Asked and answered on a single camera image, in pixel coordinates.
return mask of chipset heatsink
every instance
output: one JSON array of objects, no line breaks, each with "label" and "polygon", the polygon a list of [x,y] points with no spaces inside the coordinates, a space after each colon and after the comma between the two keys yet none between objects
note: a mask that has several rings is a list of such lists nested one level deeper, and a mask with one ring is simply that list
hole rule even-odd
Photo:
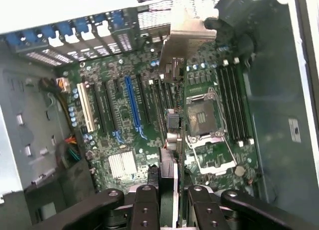
[{"label": "chipset heatsink", "polygon": [[114,179],[137,173],[132,151],[111,155],[109,157],[109,163]]},{"label": "chipset heatsink", "polygon": [[203,146],[208,142],[223,142],[226,121],[214,89],[210,87],[205,94],[187,97],[186,104],[189,123],[186,142],[189,148]]}]

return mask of green circuit board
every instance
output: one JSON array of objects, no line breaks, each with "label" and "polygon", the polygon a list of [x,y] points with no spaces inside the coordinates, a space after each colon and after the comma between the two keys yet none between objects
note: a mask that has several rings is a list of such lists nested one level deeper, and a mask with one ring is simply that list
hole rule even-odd
[{"label": "green circuit board", "polygon": [[[220,48],[221,41],[204,44],[187,62],[186,97],[201,95],[207,93],[209,88],[213,88],[219,96],[222,112],[224,109],[216,65],[220,65],[224,59],[233,59],[231,45],[228,44],[228,48],[225,48],[225,43],[230,43],[230,37],[231,35],[226,34],[222,38],[223,48]],[[152,44],[134,53],[85,61],[57,70],[58,76],[68,78],[71,90],[79,83],[84,83],[87,87],[89,104],[97,128],[95,131],[87,133],[81,103],[76,94],[71,92],[67,95],[67,100],[69,106],[75,109],[77,123],[75,128],[86,136],[84,138],[86,157],[91,166],[97,191],[117,188],[127,192],[132,185],[146,183],[148,168],[159,165],[159,147],[165,144],[164,111],[173,108],[175,101],[174,84],[164,83],[158,71],[160,49],[161,43]],[[134,125],[134,113],[125,83],[127,76],[132,80],[144,137]],[[105,117],[104,126],[101,124],[100,115]],[[120,137],[114,133],[114,125]],[[246,169],[246,178],[253,178],[258,167],[255,146],[238,147],[229,139],[227,133],[225,136],[237,163]],[[231,160],[225,143],[208,143],[196,148],[196,153],[201,167],[209,164],[218,167]],[[237,177],[233,169],[228,169],[226,174],[219,176],[202,175],[194,160],[193,150],[187,148],[185,155],[185,165],[190,170],[195,184],[204,184],[214,189],[228,189],[244,184],[245,180]],[[133,162],[134,166],[130,166],[128,170],[117,169],[115,164],[119,158],[124,165]]]}]

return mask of white pci slot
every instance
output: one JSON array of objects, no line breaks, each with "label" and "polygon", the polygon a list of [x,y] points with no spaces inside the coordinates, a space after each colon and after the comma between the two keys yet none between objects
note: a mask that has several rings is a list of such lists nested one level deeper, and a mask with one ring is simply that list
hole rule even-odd
[{"label": "white pci slot", "polygon": [[93,132],[95,131],[95,124],[94,124],[94,118],[92,115],[91,106],[89,103],[88,94],[86,93],[86,88],[83,83],[77,84],[76,87],[78,88],[86,127],[88,129],[88,132]]}]

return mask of motherboard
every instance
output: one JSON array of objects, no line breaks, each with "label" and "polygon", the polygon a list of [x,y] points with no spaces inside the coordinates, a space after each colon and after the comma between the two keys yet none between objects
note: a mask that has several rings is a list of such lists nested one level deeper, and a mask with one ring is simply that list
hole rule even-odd
[{"label": "motherboard", "polygon": [[[214,190],[251,184],[258,167],[231,37],[225,32],[187,61],[183,90],[188,128],[181,164],[194,184]],[[140,51],[57,70],[97,191],[127,192],[146,183],[148,169],[159,165],[159,150],[171,145],[167,129],[179,122],[169,110],[178,105],[181,87],[165,83],[159,73],[161,46],[145,43]]]}]

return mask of label sticker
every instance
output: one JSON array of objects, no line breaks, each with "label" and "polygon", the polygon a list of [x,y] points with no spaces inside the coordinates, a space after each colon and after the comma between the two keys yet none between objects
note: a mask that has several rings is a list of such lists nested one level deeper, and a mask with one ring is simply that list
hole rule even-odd
[{"label": "label sticker", "polygon": [[288,119],[288,121],[289,121],[291,139],[293,140],[293,142],[301,143],[298,120]]}]

